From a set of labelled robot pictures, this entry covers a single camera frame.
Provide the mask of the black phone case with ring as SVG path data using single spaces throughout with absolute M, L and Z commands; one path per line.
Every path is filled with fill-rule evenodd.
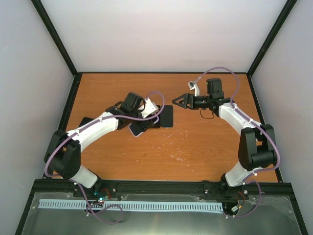
M 158 115 L 155 118 L 149 120 L 148 121 L 148 124 L 149 124 L 148 128 L 149 129 L 151 129 L 151 128 L 155 128 L 155 129 L 160 128 L 161 127 L 160 121 L 161 121 L 160 115 Z

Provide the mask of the phone with lilac case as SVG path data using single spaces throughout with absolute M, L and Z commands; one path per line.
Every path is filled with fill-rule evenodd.
M 137 123 L 132 123 L 131 125 L 129 125 L 129 130 L 134 137 L 139 137 L 141 134 L 143 134 L 140 125 Z

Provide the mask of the teal phone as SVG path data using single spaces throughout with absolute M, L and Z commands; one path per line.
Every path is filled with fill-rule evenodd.
M 170 128 L 174 125 L 174 109 L 172 105 L 165 105 L 160 114 L 160 126 Z

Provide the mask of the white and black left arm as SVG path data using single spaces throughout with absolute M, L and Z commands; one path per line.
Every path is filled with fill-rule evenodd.
M 51 137 L 44 157 L 45 176 L 60 176 L 84 186 L 89 196 L 98 196 L 102 191 L 101 179 L 82 165 L 82 152 L 104 135 L 130 124 L 149 128 L 157 123 L 163 109 L 163 105 L 157 106 L 149 97 L 128 93 L 125 100 L 107 108 L 88 123 L 67 132 L 57 130 Z

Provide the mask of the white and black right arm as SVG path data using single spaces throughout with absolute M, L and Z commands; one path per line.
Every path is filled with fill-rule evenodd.
M 219 192 L 222 197 L 230 197 L 252 175 L 279 166 L 280 155 L 275 144 L 274 128 L 270 124 L 261 124 L 250 118 L 233 98 L 226 98 L 221 79 L 207 79 L 207 95 L 200 95 L 196 81 L 189 82 L 188 86 L 192 93 L 173 99 L 173 104 L 190 110 L 209 109 L 226 121 L 240 137 L 238 162 L 220 180 Z

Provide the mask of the black phone case on table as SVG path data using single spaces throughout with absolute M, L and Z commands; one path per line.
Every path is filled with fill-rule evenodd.
M 91 122 L 91 121 L 93 121 L 93 120 L 94 120 L 93 118 L 84 117 L 84 118 L 81 120 L 81 122 L 80 122 L 80 124 L 79 124 L 79 127 L 82 127 L 82 126 L 88 124 L 89 122 Z

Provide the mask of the black frame rail base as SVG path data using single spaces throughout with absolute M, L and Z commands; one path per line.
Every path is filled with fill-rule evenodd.
M 88 199 L 95 200 L 103 196 L 110 196 L 111 199 L 119 199 L 128 194 L 144 195 L 191 195 L 205 200 L 216 200 L 218 202 L 234 201 L 236 197 L 242 198 L 244 191 L 245 199 L 249 196 L 259 195 L 258 187 L 255 183 L 229 189 L 222 194 L 220 183 L 218 182 L 170 182 L 170 181 L 102 181 L 102 186 L 98 193 L 84 188 Z M 31 193 L 36 192 L 69 192 L 74 197 L 82 197 L 82 192 L 74 183 L 57 179 L 35 180 Z

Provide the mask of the black right frame post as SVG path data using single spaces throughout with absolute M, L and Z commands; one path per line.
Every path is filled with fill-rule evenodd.
M 274 39 L 276 38 L 278 32 L 280 31 L 281 27 L 285 23 L 286 19 L 288 18 L 289 14 L 293 10 L 294 6 L 296 5 L 297 0 L 287 0 L 280 11 L 278 17 L 276 18 L 273 26 L 271 27 L 267 37 L 265 38 L 262 46 L 260 47 L 256 57 L 254 58 L 251 66 L 247 71 L 247 78 L 251 79 L 254 73 L 256 72 L 258 66 L 260 65 L 262 59 L 264 58 L 266 52 L 270 48 L 271 44 L 273 43 Z

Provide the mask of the black frame post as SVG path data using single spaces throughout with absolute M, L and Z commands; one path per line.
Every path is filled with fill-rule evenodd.
M 46 11 L 43 3 L 41 0 L 31 0 L 33 6 L 35 7 L 39 17 L 41 18 L 43 24 L 45 25 L 48 33 L 50 34 L 55 46 L 57 47 L 58 51 L 60 52 L 64 62 L 66 63 L 70 73 L 75 77 L 78 74 L 78 71 L 70 58 L 66 47 L 64 46 L 48 12 Z
M 276 38 L 278 32 L 280 31 L 281 27 L 285 23 L 286 19 L 288 18 L 289 14 L 293 10 L 294 6 L 296 5 L 297 0 L 287 0 L 280 11 L 278 17 L 276 18 L 273 26 L 271 27 L 267 37 L 265 38 L 262 46 L 260 47 L 256 57 L 254 58 L 251 66 L 247 71 L 247 78 L 251 79 L 254 73 L 256 72 L 258 66 L 260 65 L 262 59 L 264 58 L 266 52 L 270 48 L 271 44 L 273 43 L 274 39 Z

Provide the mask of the black left frame post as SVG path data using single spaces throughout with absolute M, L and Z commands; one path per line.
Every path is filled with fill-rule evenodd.
M 66 63 L 70 73 L 75 77 L 78 74 L 78 71 L 70 58 L 66 47 L 64 46 L 48 12 L 46 11 L 43 3 L 41 0 L 31 0 L 33 6 L 35 7 L 39 17 L 41 18 L 43 24 L 45 25 L 48 33 L 50 34 L 55 46 L 57 47 L 58 51 L 60 52 L 64 62 Z

